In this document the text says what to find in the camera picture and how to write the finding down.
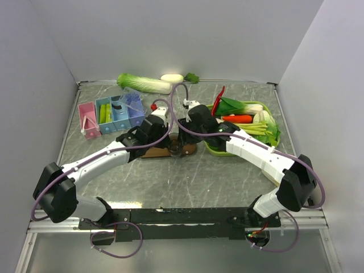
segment pink container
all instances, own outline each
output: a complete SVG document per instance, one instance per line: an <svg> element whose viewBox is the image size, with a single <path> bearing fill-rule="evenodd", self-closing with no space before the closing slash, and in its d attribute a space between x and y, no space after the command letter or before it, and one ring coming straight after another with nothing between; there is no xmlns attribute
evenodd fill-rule
<svg viewBox="0 0 364 273"><path fill-rule="evenodd" d="M99 137L101 132L96 122L96 112L93 102L79 104L78 113L80 115L81 134L87 139Z"/></svg>

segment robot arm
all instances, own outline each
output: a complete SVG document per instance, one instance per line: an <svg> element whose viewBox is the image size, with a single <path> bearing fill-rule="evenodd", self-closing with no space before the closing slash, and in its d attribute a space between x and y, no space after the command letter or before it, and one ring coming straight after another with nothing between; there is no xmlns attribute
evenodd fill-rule
<svg viewBox="0 0 364 273"><path fill-rule="evenodd" d="M58 223L74 216L88 218L101 225L112 222L113 210L106 201L100 197L78 195L76 190L84 187L104 172L143 156L149 149L149 147L143 146L154 143L168 131L166 114L167 109L160 107L145 118L140 126L120 135L102 150L61 167L56 163L47 165L34 190L33 198L36 199L54 179L67 173L39 201L50 219L54 223ZM169 137L166 137L155 147L165 148L168 144Z"/></svg>
<svg viewBox="0 0 364 273"><path fill-rule="evenodd" d="M258 218L267 218L282 209L298 212L302 208L316 187L314 177L305 167L290 158L275 154L274 147L252 138L233 123L218 123L205 105L185 100L184 106L189 109L187 118L179 121L187 129L197 133L232 133L244 137L245 140L229 136L191 137L180 130L182 143L204 140L220 151L240 156L260 168L263 174L278 186L270 193L254 200L249 209L252 218L254 214L258 214L256 215ZM265 146L266 150L252 142ZM300 155L299 159L312 166L308 157Z"/></svg>

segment white wall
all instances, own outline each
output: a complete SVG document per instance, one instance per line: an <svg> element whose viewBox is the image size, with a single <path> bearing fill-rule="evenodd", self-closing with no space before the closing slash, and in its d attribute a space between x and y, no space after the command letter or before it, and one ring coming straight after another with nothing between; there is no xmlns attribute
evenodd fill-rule
<svg viewBox="0 0 364 273"><path fill-rule="evenodd" d="M28 0L0 1L0 26L0 271L14 272L77 86Z"/></svg>
<svg viewBox="0 0 364 273"><path fill-rule="evenodd" d="M322 0L31 0L77 81L279 82Z"/></svg>
<svg viewBox="0 0 364 273"><path fill-rule="evenodd" d="M327 191L324 212L344 272L363 272L364 2L325 0L279 83L298 152Z"/></svg>

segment carrot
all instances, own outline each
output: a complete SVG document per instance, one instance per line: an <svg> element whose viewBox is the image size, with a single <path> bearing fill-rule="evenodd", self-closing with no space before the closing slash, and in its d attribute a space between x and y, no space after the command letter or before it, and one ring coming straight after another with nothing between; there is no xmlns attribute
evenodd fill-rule
<svg viewBox="0 0 364 273"><path fill-rule="evenodd" d="M253 118L250 115L228 115L222 117L224 121L230 121L233 123L252 123Z"/></svg>

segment wooden board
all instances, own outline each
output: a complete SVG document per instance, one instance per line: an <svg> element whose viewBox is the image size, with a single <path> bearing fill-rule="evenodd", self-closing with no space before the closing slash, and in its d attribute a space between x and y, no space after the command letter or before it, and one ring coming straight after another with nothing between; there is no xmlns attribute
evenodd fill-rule
<svg viewBox="0 0 364 273"><path fill-rule="evenodd" d="M185 145L182 148L181 156L192 155L195 153L196 149L197 149L196 144ZM171 156L167 148L160 149L153 147L150 148L145 155L141 156L141 158L163 158L167 156Z"/></svg>

